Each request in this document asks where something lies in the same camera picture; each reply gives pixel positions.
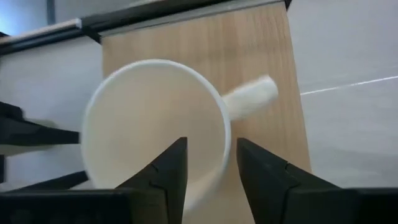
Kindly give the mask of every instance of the mug rim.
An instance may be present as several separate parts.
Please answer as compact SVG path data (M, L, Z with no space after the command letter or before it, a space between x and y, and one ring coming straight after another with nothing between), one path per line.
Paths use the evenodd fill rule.
M184 70L185 72L189 73L194 78L196 78L210 92L212 97L215 99L216 104L217 104L218 108L220 109L221 115L223 117L224 131L225 131L223 161L220 164L220 166L215 167L215 169L217 171L216 171L215 177L211 179L212 183L207 188L202 190L202 192L199 194L198 198L195 198L191 204L189 204L189 205L184 204L184 215L185 215L187 212L193 210L199 204L202 204L204 201L206 201L209 198L209 196L211 195L211 193L216 190L216 188L219 185L221 178L227 168L228 161L229 161L229 152L231 150L231 120L229 118L228 110L226 108L226 105L225 105L221 95L218 93L216 88L204 76L202 76L200 73L198 73L197 71L195 71L194 69L192 69L186 65L183 65L181 63L174 62L171 60L164 60L164 59L140 60L140 61L136 61L136 62L130 63L128 65L125 65L125 66L119 68L118 70L113 72L108 78L103 80L101 82L101 84L99 85L99 87L94 92L93 96L90 98L90 100L87 104L86 110L85 110L85 114L84 114L83 125L82 125L82 130L81 130L81 154L82 154L82 158L83 158L83 165L84 165L84 168L85 168L90 180L92 181L94 187L96 188L96 186L98 186L98 184L96 184L95 178L92 178L93 175L92 175L91 169L88 167L88 164L85 162L85 161L87 161L86 157L88 155L85 155L86 147L84 145L86 145L85 144L85 139L86 139L85 136L88 131L87 121L88 121L89 113L90 113L97 97L100 96L102 94L102 92L104 92L105 88L111 82L113 82L115 79L117 79L117 77L123 75L126 71L133 69L135 67L138 67L138 66L153 65L153 64L172 65L174 67Z

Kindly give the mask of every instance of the ceramic mug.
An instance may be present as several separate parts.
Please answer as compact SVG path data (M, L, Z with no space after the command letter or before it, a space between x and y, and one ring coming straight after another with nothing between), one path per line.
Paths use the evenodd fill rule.
M193 69L169 60L120 68L86 109L81 146L93 185L112 189L138 173L179 137L188 138L184 214L216 190L231 147L231 120L277 96L269 77L221 97Z

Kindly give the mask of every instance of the wooden board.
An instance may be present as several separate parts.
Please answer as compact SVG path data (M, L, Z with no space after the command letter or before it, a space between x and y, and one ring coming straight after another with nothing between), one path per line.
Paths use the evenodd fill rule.
M228 170L214 197L184 223L253 223L236 165L236 138L245 137L310 171L307 138L284 3L275 3L103 39L103 70L164 58L192 67L220 92L268 73L279 98L233 122Z

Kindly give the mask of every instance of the white mug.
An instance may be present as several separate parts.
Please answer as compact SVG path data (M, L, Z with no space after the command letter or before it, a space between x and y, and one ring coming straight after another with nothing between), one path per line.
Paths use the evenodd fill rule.
M186 214L216 190L228 163L231 120L276 96L268 76L221 97L206 78L180 63L152 59L126 65L99 86L86 109L81 132L86 171L96 188L115 188L185 136Z

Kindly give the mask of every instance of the wooden surface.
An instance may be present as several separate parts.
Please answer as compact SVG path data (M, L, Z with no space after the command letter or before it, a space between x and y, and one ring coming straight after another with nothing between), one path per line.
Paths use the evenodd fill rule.
M164 58L192 67L220 92L268 73L277 101L244 121L233 122L229 167L218 192L185 223L253 223L236 165L236 138L245 137L305 170L307 138L284 3L227 12L103 39L108 76L131 62Z

